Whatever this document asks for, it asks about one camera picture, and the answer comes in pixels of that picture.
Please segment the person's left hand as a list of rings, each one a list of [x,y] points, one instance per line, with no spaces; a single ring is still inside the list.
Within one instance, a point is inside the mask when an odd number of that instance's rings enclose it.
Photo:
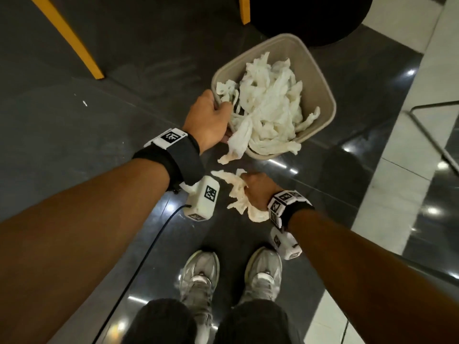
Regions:
[[[213,92],[207,89],[192,105],[182,130],[192,135],[198,143],[199,153],[203,154],[220,143],[232,112],[232,103],[223,102],[216,106]]]

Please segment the person's right hand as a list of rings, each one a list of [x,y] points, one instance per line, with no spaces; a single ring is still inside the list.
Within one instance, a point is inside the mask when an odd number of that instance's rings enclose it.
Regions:
[[[258,188],[254,193],[245,193],[252,206],[260,211],[267,211],[272,196],[283,191],[266,173],[258,172]]]

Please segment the white tissue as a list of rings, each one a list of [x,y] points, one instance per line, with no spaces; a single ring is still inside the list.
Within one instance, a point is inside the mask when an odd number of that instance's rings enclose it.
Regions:
[[[236,173],[220,171],[211,171],[214,177],[217,177],[227,184],[232,185],[232,190],[229,193],[230,198],[236,199],[235,202],[227,206],[228,209],[234,208],[241,215],[247,211],[248,217],[255,223],[261,223],[269,219],[267,211],[261,211],[249,202],[248,196],[245,194],[246,182],[241,178],[241,175],[246,173],[244,169],[237,169]]]

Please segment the beige waste bin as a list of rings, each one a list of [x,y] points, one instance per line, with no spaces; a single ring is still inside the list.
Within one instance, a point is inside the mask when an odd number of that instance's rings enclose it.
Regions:
[[[217,103],[220,104],[222,101],[216,93],[217,82],[233,80],[239,83],[245,74],[246,64],[253,62],[265,52],[269,52],[268,63],[271,65],[277,61],[290,59],[290,68],[296,80],[302,81],[303,84],[300,102],[303,118],[313,113],[316,107],[320,108],[320,116],[313,124],[305,131],[296,134],[294,141],[301,144],[330,124],[336,114],[336,102],[322,71],[300,38],[285,33],[245,51],[216,71],[212,78],[211,89]],[[281,155],[261,156],[251,149],[247,149],[244,154],[263,161]]]

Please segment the person's right forearm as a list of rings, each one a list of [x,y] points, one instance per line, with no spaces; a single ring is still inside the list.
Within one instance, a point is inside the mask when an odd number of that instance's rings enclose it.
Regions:
[[[391,252],[315,210],[288,231],[366,344],[459,344],[459,304]]]

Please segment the person's left forearm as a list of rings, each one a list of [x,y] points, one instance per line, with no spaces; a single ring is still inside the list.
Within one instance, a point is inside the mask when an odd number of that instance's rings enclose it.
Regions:
[[[116,265],[169,186],[134,159],[0,223],[0,344],[46,344]]]

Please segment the pile of white tissues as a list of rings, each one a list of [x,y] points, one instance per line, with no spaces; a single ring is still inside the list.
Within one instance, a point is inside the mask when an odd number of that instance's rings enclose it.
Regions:
[[[301,150],[294,141],[320,116],[320,108],[303,118],[300,107],[302,81],[297,81],[290,59],[268,63],[269,52],[246,64],[239,83],[217,82],[222,102],[231,102],[230,122],[235,131],[228,139],[229,151],[218,162],[222,165],[241,159],[247,149],[261,156]]]

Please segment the grey right sneaker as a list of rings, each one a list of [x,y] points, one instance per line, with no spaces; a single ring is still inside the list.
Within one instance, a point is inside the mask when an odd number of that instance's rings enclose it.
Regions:
[[[274,249],[257,249],[246,266],[245,287],[238,305],[255,300],[275,302],[280,292],[282,270],[282,259]]]

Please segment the grey sneaker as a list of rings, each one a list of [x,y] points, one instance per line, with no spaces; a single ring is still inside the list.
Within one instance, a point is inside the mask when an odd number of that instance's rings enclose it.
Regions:
[[[282,270],[282,259],[274,249],[257,249],[246,266],[245,287],[238,305],[255,300],[275,302],[280,292]]]
[[[219,281],[220,263],[216,253],[198,250],[182,269],[179,292],[181,302],[197,325],[195,344],[208,344],[213,324],[211,303]]]

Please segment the grey left sneaker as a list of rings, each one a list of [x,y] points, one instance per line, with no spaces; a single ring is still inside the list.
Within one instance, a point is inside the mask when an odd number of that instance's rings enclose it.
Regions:
[[[198,250],[182,269],[179,292],[181,302],[197,325],[195,344],[208,344],[213,324],[211,303],[219,281],[220,263],[216,253]]]

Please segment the black trousers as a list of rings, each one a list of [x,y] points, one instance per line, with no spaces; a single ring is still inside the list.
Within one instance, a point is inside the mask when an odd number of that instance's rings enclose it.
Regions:
[[[140,309],[122,344],[208,344],[198,334],[191,311],[180,301],[158,299]],[[304,344],[285,311],[275,302],[253,300],[231,310],[212,344]]]

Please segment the metal railing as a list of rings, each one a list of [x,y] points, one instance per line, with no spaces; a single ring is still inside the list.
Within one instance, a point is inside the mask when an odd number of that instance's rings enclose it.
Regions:
[[[459,164],[450,155],[450,153],[447,150],[445,150],[444,146],[441,146],[439,144],[439,142],[433,137],[433,135],[426,129],[426,127],[421,123],[421,121],[415,115],[415,111],[416,110],[434,109],[434,108],[451,107],[451,106],[453,106],[453,107],[459,106],[459,100],[442,102],[442,103],[431,103],[431,104],[417,105],[417,106],[414,106],[413,108],[411,108],[407,114],[410,116],[411,120],[414,122],[416,127],[429,140],[429,142],[433,145],[433,147],[443,156],[443,158],[446,160],[446,162],[453,169],[454,173],[459,177]]]

